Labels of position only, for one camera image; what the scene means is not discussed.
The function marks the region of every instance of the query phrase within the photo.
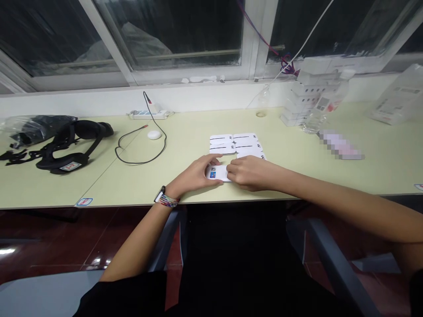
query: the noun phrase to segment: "white cable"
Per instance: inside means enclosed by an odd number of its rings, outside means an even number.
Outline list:
[[[320,20],[323,18],[323,16],[325,15],[325,13],[326,13],[326,11],[327,11],[327,9],[329,9],[329,7],[330,7],[330,5],[332,4],[332,2],[334,2],[334,0],[331,0],[331,2],[327,5],[327,7],[326,7],[326,9],[325,9],[325,11],[323,11],[323,13],[322,13],[322,15],[320,16],[320,18],[317,20],[317,22],[316,22],[316,24],[314,25],[314,27],[312,28],[312,30],[311,30],[311,32],[310,32],[310,34],[307,36],[307,38],[305,39],[305,42],[303,43],[303,46],[301,46],[301,48],[300,48],[300,50],[298,51],[298,53],[297,54],[295,54],[295,56],[289,61],[289,63],[284,67],[284,68],[282,68],[281,69],[281,71],[276,75],[276,77],[275,78],[273,78],[273,80],[270,82],[270,84],[267,86],[267,87],[264,87],[262,90],[260,90],[259,91],[259,93],[257,94],[257,95],[255,95],[254,96],[254,98],[251,100],[251,102],[248,104],[248,106],[246,107],[246,109],[250,106],[250,104],[254,101],[254,99],[259,95],[259,94],[261,94],[261,92],[263,91],[263,90],[265,90],[266,88],[269,88],[270,87],[270,85],[276,80],[276,78],[278,78],[279,77],[279,75],[280,74],[282,74],[282,72],[289,66],[289,65],[291,65],[292,64],[292,62],[294,61],[294,59],[296,59],[297,58],[297,56],[301,53],[301,51],[302,51],[302,49],[304,48],[304,46],[307,44],[307,42],[308,42],[308,39],[310,38],[310,36],[313,34],[313,32],[314,32],[314,30],[315,30],[315,28],[316,28],[316,26],[319,24],[319,22],[320,22]]]

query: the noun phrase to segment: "white wall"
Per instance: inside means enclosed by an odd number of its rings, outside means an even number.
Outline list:
[[[388,74],[354,78],[345,101],[376,100],[396,77],[397,74]],[[143,91],[164,109],[175,112],[244,109],[268,82],[227,81],[3,95],[0,96],[0,118],[26,114],[122,115],[146,109]],[[283,106],[289,85],[289,81],[276,81],[271,85],[271,107]],[[257,98],[250,107],[256,105]]]

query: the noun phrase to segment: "floor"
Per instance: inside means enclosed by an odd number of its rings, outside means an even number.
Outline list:
[[[39,238],[25,245],[0,245],[0,284],[24,277],[104,269],[148,209],[141,207],[83,209],[76,223],[64,223],[8,211],[0,212],[0,237]],[[70,216],[69,209],[44,210]],[[389,246],[309,206],[296,217],[318,217],[328,227],[347,260],[381,254]],[[332,291],[322,263],[307,239],[306,272]],[[408,287],[401,275],[362,273],[355,269],[377,308],[386,317],[410,316]],[[167,259],[166,308],[178,302],[182,274],[178,232]]]

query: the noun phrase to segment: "small bottle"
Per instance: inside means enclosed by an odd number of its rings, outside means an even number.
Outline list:
[[[319,132],[322,124],[326,121],[326,113],[335,111],[347,96],[349,91],[349,80],[355,73],[355,70],[343,70],[339,76],[338,89],[336,92],[326,92],[322,94],[316,106],[312,109],[307,120],[304,122],[304,132],[308,134],[316,134]]]
[[[307,134],[316,134],[320,131],[320,127],[325,121],[325,113],[317,108],[313,108],[310,114],[308,115],[307,120],[304,122],[303,131]]]
[[[269,85],[264,85],[263,91],[260,93],[259,96],[259,105],[256,111],[257,117],[265,117],[267,114],[267,107],[269,107],[270,102],[270,90]]]

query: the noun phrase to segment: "light green desk surface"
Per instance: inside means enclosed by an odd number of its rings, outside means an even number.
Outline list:
[[[89,118],[89,120],[110,123],[115,133],[100,142],[90,156],[90,164],[80,170],[66,175],[54,175],[35,167],[35,163],[40,159],[11,166],[5,166],[6,162],[1,161],[0,209],[75,205],[116,159],[115,147],[119,137],[149,122],[149,120],[130,120],[127,116]],[[127,146],[137,133],[125,137],[122,146]],[[1,153],[8,150],[4,146],[4,141],[3,139],[3,146],[0,147]],[[51,141],[52,139],[34,145],[29,151],[39,150]],[[85,152],[92,143],[93,140],[80,140],[77,145],[73,144],[66,150],[54,152],[54,156],[57,158],[74,152]]]
[[[264,118],[255,110],[207,111],[175,114],[158,121],[167,134],[167,148],[155,161],[130,166],[115,160],[83,195],[93,198],[93,206],[151,205],[162,185],[168,184],[193,160],[209,153],[213,134],[256,133],[270,162],[321,180],[356,188],[371,194],[422,194],[414,184],[423,183],[422,121],[389,126],[363,116],[368,103],[346,103],[332,113],[327,124],[337,129],[366,155],[364,160],[335,159],[316,135],[301,127],[286,127],[279,116],[281,108],[268,110]],[[157,130],[151,121],[122,153],[124,160],[141,162],[154,157],[163,146],[147,138]],[[224,156],[229,164],[235,155]],[[215,203],[262,199],[290,199],[278,192],[250,193],[235,184],[190,193],[182,203]]]

